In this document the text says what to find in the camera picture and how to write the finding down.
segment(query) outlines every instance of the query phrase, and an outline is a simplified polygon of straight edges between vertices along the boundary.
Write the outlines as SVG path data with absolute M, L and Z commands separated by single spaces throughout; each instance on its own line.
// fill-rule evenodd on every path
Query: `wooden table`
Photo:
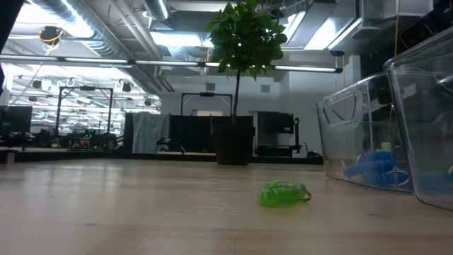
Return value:
M 319 166 L 74 160 L 0 166 L 0 253 L 450 254 L 453 213 Z M 307 204 L 263 208 L 274 179 Z

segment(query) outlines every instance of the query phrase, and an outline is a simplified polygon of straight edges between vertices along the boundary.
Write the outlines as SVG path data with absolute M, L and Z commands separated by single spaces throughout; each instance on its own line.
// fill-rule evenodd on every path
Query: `green toy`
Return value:
M 261 205 L 275 206 L 284 203 L 293 203 L 297 200 L 308 202 L 311 194 L 302 183 L 276 180 L 266 183 L 258 194 Z

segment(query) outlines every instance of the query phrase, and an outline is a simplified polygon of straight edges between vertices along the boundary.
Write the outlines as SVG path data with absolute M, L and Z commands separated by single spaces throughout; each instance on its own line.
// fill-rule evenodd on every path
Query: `plastic bin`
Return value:
M 453 210 L 453 28 L 385 64 L 417 198 Z
M 328 177 L 411 192 L 389 89 L 381 73 L 317 103 Z

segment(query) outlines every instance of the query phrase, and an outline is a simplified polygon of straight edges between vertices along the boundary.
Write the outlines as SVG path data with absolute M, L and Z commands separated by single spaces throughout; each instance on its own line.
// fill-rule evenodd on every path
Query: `black planter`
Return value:
M 212 139 L 217 163 L 247 165 L 253 154 L 255 128 L 243 125 L 214 125 Z

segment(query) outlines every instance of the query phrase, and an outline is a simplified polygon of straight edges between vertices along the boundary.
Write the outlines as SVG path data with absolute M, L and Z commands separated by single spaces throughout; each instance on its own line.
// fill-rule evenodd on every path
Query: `tree trunk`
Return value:
M 238 74 L 236 75 L 236 91 L 234 92 L 234 107 L 233 107 L 233 125 L 236 124 L 236 113 L 238 110 L 239 100 L 239 82 L 241 81 L 241 68 L 238 68 Z

